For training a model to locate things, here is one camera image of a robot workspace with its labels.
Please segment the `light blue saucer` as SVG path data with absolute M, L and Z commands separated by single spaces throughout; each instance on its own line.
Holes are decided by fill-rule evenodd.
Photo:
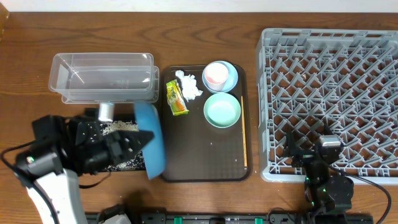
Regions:
M 206 88 L 211 93 L 227 93 L 227 92 L 231 91 L 236 86 L 238 79 L 239 79 L 237 69 L 231 63 L 226 62 L 226 61 L 219 60 L 219 61 L 215 61 L 213 63 L 220 63 L 228 69 L 228 77 L 226 79 L 226 82 L 221 90 L 211 89 L 208 82 L 206 81 L 205 70 L 204 70 L 202 73 L 203 84 L 206 86 Z

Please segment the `crumpled white tissue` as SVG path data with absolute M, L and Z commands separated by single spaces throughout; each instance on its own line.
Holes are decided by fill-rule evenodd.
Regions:
M 203 91 L 197 87 L 197 80 L 194 75 L 185 75 L 183 70 L 177 70 L 175 76 L 180 79 L 182 84 L 182 95 L 187 100 L 194 100 L 201 96 Z

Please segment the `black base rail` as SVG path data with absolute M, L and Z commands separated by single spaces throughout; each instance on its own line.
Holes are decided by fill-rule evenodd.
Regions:
M 100 213 L 87 213 L 88 223 L 105 223 L 111 218 L 110 215 Z M 349 223 L 349 224 L 371 224 L 374 223 L 372 216 L 347 215 L 317 216 L 314 221 L 308 221 L 303 215 L 286 213 L 272 213 L 269 215 L 172 215 L 164 213 L 143 213 L 141 215 L 127 216 L 127 221 L 110 221 L 110 223 L 138 223 L 138 224 L 304 224 L 304 223 Z

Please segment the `clear plastic bin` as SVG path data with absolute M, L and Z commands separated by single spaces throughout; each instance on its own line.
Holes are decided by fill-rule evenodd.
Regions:
M 159 68 L 150 53 L 62 53 L 53 58 L 49 90 L 65 104 L 153 103 Z

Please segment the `dark blue plate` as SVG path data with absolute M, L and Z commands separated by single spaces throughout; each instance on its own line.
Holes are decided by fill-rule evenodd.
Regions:
M 134 104 L 134 114 L 139 132 L 152 131 L 154 134 L 154 138 L 142 150 L 148 179 L 153 179 L 166 168 L 159 115 L 154 105 L 143 102 Z

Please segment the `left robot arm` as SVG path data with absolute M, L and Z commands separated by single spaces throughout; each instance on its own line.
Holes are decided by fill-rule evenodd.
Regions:
M 32 129 L 35 142 L 17 155 L 16 174 L 44 223 L 86 223 L 80 176 L 126 162 L 154 139 L 152 131 L 103 135 L 98 122 L 79 117 L 44 116 Z

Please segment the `wooden chopstick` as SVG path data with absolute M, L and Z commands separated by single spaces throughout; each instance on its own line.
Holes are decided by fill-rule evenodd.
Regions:
M 244 169 L 248 169 L 248 156 L 246 146 L 246 127 L 245 127 L 245 115 L 244 115 L 244 98 L 241 96 L 241 121 L 242 121 L 242 134 L 243 134 L 243 154 L 244 154 Z

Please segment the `mint green bowl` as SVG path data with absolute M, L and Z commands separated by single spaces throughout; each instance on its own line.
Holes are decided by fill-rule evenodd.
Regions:
M 229 93 L 211 95 L 204 104 L 205 119 L 216 128 L 229 128 L 241 116 L 241 105 L 237 98 Z

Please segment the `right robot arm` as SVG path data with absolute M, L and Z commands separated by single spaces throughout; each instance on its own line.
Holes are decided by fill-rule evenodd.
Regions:
M 343 175 L 331 175 L 343 143 L 327 127 L 310 150 L 299 148 L 294 134 L 286 134 L 283 156 L 292 159 L 292 167 L 305 171 L 305 196 L 313 205 L 302 218 L 303 223 L 347 223 L 346 211 L 352 208 L 353 181 Z

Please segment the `green yellow snack wrapper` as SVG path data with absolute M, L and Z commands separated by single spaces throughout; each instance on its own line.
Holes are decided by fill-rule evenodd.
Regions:
M 183 96 L 182 91 L 179 87 L 177 80 L 172 80 L 166 83 L 167 89 L 167 103 L 172 110 L 172 114 L 174 116 L 178 116 L 181 114 L 188 114 L 189 110 L 187 109 Z

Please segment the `brown serving tray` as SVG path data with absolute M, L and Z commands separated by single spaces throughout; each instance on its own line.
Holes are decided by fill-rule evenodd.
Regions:
M 244 98 L 248 169 L 244 169 L 241 116 L 229 128 L 216 128 L 204 117 L 205 101 L 212 95 L 202 81 L 204 66 L 171 66 L 162 71 L 162 93 L 159 98 L 159 119 L 166 156 L 166 168 L 162 173 L 165 181 L 242 181 L 250 175 L 252 164 L 246 74 L 239 65 L 235 68 L 239 79 L 230 93 L 240 104 L 241 96 Z M 177 70 L 183 70 L 187 75 L 194 75 L 197 87 L 203 90 L 203 93 L 187 102 L 188 114 L 174 116 L 167 103 L 166 83 L 176 78 Z

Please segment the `pile of white rice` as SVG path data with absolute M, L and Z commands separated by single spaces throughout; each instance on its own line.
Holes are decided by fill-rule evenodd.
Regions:
M 114 131 L 138 131 L 137 124 L 133 121 L 113 121 L 112 123 L 89 122 L 79 128 L 78 133 L 81 134 L 83 141 L 87 143 L 95 143 L 100 140 L 100 136 L 105 136 Z M 144 157 L 142 152 L 138 153 L 135 158 L 110 165 L 100 172 L 121 172 L 121 171 L 137 171 L 145 170 Z

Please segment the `black waste tray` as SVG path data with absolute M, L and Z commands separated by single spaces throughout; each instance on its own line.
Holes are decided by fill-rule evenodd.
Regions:
M 71 143 L 67 158 L 78 175 L 129 170 L 155 138 L 153 131 L 140 130 L 133 121 L 102 123 L 89 116 L 65 121 Z

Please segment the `grey dishwasher rack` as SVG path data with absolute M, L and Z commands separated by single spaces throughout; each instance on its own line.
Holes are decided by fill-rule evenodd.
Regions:
M 334 167 L 397 184 L 397 32 L 264 29 L 256 47 L 259 174 L 303 182 L 285 134 L 310 149 L 328 126 L 344 144 Z

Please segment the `pink white cup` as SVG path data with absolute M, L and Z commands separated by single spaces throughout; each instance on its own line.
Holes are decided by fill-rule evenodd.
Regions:
M 229 77 L 229 71 L 223 63 L 213 62 L 204 70 L 205 83 L 213 91 L 221 91 Z

